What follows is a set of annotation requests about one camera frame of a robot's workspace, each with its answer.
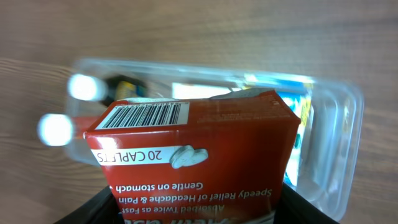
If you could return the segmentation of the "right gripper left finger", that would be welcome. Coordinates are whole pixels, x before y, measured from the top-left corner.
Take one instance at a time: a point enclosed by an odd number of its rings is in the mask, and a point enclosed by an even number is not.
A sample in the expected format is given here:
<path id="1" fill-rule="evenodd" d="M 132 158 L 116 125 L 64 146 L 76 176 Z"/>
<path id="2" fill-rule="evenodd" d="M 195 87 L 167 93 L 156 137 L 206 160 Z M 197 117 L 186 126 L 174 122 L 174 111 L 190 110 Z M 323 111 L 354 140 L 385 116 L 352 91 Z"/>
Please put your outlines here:
<path id="1" fill-rule="evenodd" d="M 54 224 L 124 224 L 109 186 Z"/>

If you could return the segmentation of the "orange tube white cap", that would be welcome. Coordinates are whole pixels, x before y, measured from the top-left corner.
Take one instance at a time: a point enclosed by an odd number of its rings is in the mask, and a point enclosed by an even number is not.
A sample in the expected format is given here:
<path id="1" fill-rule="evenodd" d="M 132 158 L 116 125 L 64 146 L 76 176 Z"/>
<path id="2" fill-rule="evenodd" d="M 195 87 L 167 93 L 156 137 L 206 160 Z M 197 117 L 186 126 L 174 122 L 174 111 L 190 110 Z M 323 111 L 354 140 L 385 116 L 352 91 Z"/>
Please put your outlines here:
<path id="1" fill-rule="evenodd" d="M 65 146 L 72 140 L 83 139 L 83 133 L 99 118 L 99 116 L 45 114 L 37 124 L 37 135 L 47 146 Z"/>

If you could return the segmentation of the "red Panadol box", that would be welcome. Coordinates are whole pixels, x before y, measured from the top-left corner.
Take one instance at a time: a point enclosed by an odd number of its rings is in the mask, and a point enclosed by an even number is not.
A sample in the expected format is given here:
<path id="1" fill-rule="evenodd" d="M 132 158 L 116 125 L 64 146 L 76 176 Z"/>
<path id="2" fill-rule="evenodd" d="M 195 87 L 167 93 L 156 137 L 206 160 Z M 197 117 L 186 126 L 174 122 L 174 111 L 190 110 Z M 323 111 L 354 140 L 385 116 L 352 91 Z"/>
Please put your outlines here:
<path id="1" fill-rule="evenodd" d="M 266 91 L 116 101 L 84 138 L 126 223 L 272 223 L 299 125 Z"/>

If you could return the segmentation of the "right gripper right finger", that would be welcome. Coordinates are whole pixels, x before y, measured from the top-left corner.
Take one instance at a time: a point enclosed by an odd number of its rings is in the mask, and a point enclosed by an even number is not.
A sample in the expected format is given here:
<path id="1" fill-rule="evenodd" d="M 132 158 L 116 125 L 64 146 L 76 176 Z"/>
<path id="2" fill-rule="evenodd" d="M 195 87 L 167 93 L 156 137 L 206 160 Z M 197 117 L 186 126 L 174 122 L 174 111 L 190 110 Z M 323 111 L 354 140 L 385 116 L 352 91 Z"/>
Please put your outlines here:
<path id="1" fill-rule="evenodd" d="M 275 211 L 274 224 L 339 224 L 310 202 L 305 200 L 287 184 Z"/>

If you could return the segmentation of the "clear plastic container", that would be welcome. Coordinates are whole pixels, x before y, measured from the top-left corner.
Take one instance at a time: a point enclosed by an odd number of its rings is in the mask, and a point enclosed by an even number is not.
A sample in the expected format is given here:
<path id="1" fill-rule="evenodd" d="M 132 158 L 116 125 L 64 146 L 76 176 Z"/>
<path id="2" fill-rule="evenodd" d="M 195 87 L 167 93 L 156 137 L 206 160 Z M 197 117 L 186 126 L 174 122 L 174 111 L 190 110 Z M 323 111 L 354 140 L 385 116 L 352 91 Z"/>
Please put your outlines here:
<path id="1" fill-rule="evenodd" d="M 346 211 L 364 110 L 363 94 L 346 82 L 288 73 L 85 58 L 76 74 L 107 79 L 125 75 L 147 87 L 149 98 L 208 98 L 246 88 L 274 89 L 301 117 L 287 182 L 325 215 Z"/>

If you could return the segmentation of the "black tube white cap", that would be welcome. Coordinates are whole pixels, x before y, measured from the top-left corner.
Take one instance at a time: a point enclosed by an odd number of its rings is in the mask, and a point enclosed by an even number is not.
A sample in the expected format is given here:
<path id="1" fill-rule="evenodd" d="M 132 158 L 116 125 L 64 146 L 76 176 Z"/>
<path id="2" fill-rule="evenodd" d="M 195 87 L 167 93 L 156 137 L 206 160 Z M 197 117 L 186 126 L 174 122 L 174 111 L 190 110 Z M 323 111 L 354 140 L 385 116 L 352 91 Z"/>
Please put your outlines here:
<path id="1" fill-rule="evenodd" d="M 68 81 L 70 96 L 83 101 L 99 101 L 105 106 L 125 98 L 147 97 L 147 85 L 136 78 L 114 74 L 104 79 L 83 74 Z"/>

